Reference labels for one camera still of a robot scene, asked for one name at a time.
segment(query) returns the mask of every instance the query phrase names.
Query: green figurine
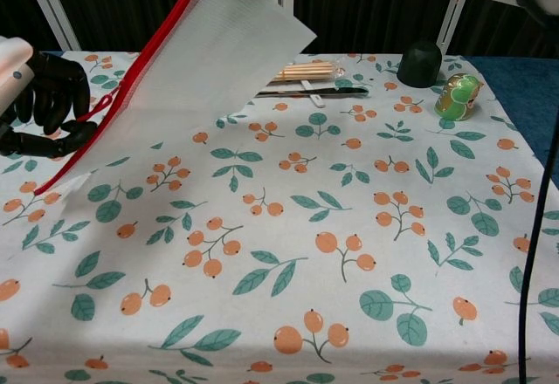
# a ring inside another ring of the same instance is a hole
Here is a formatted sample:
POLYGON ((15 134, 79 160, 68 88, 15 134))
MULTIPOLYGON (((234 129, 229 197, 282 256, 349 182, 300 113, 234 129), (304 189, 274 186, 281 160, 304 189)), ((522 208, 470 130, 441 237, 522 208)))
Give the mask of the green figurine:
POLYGON ((482 86, 471 74, 454 74, 438 97, 435 111, 445 120, 467 120, 482 86))

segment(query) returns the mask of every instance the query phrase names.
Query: robotic arm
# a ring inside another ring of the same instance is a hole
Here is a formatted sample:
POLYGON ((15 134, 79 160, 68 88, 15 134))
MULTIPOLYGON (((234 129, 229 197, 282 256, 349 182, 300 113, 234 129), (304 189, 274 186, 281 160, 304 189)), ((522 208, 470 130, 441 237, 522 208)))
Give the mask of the robotic arm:
POLYGON ((94 122, 63 123, 73 106, 75 118, 89 110, 89 85, 76 62, 33 51, 23 39, 0 37, 0 154, 62 157, 76 151, 93 136, 94 122), (45 135, 62 127, 69 134, 59 140, 16 133, 15 118, 31 117, 45 135))

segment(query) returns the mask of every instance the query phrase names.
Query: white pole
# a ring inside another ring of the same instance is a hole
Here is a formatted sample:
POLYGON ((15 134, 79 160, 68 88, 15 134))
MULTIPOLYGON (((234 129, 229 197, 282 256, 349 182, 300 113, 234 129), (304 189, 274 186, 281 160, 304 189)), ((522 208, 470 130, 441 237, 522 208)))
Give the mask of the white pole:
POLYGON ((466 0, 449 0, 448 7, 446 8, 445 18, 440 26, 440 31, 437 38, 437 46, 440 48, 443 55, 446 55, 448 46, 452 41, 452 36, 456 30, 456 25, 460 20, 462 9, 466 0))
POLYGON ((60 0, 37 0, 46 21, 51 26, 54 37, 59 41, 62 50, 80 51, 78 39, 73 31, 70 21, 64 12, 60 0))

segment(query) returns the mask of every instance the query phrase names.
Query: table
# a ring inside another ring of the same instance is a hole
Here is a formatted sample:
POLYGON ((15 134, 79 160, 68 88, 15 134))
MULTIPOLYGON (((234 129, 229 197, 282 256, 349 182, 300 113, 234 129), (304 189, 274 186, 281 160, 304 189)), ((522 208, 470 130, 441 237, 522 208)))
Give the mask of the table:
MULTIPOLYGON (((136 55, 65 57, 94 103, 136 55)), ((452 123, 442 81, 403 86, 399 56, 309 59, 370 97, 254 99, 38 198, 65 159, 3 159, 0 382, 517 382, 541 164, 489 86, 452 123)), ((445 57, 455 72, 483 79, 445 57)), ((557 220, 553 187, 528 308, 541 383, 559 373, 557 220)))

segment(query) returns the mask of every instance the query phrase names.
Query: blue cloth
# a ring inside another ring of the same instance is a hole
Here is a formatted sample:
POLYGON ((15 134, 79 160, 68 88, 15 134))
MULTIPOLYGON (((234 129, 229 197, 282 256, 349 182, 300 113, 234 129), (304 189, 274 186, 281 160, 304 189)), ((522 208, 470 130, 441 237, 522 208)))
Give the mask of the blue cloth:
MULTIPOLYGON (((559 60, 465 57, 483 74, 511 122, 545 165, 559 106, 559 60)), ((553 181, 559 185, 556 167, 553 181)))

